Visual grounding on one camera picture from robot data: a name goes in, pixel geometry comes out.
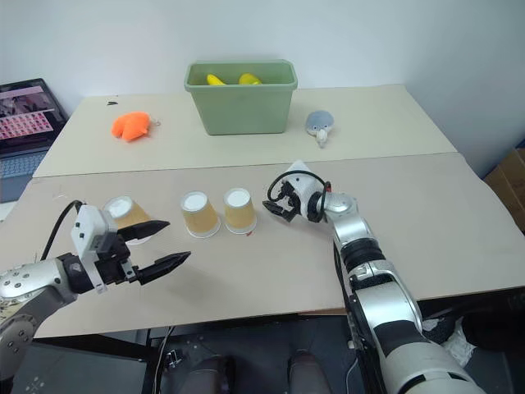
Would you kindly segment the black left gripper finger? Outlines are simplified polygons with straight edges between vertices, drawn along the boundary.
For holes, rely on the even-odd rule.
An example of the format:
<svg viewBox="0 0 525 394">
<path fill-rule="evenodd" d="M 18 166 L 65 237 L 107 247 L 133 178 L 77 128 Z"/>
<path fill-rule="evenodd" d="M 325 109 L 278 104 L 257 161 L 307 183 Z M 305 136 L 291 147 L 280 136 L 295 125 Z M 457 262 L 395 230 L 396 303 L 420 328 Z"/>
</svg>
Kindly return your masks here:
<svg viewBox="0 0 525 394">
<path fill-rule="evenodd" d="M 150 220 L 147 222 L 136 223 L 134 225 L 119 229 L 116 233 L 116 240 L 119 243 L 125 243 L 133 240 L 142 240 L 157 234 L 169 225 L 169 222 L 162 220 Z"/>
<path fill-rule="evenodd" d="M 169 254 L 163 258 L 157 259 L 152 265 L 138 270 L 136 272 L 136 278 L 143 286 L 171 273 L 181 266 L 190 256 L 190 251 Z"/>
</svg>

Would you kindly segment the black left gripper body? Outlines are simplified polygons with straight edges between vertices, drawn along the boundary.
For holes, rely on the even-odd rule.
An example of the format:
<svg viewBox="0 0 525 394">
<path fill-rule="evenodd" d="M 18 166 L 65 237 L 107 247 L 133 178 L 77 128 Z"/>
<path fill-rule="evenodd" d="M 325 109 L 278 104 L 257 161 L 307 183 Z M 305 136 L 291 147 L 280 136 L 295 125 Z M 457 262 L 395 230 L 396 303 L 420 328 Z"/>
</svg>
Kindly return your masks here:
<svg viewBox="0 0 525 394">
<path fill-rule="evenodd" d="M 95 253 L 95 268 L 105 285 L 119 285 L 138 280 L 138 268 L 132 265 L 130 250 L 120 232 L 111 233 L 104 238 Z"/>
</svg>

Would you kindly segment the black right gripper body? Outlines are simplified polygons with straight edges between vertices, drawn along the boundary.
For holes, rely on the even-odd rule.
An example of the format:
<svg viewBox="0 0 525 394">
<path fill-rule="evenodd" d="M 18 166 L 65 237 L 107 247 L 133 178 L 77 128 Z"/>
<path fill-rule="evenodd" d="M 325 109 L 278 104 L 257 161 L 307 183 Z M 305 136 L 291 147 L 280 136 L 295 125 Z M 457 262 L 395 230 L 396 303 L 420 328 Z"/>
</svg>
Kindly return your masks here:
<svg viewBox="0 0 525 394">
<path fill-rule="evenodd" d="M 279 213 L 301 213 L 301 201 L 294 187 L 283 181 L 281 188 L 275 198 Z"/>
</svg>

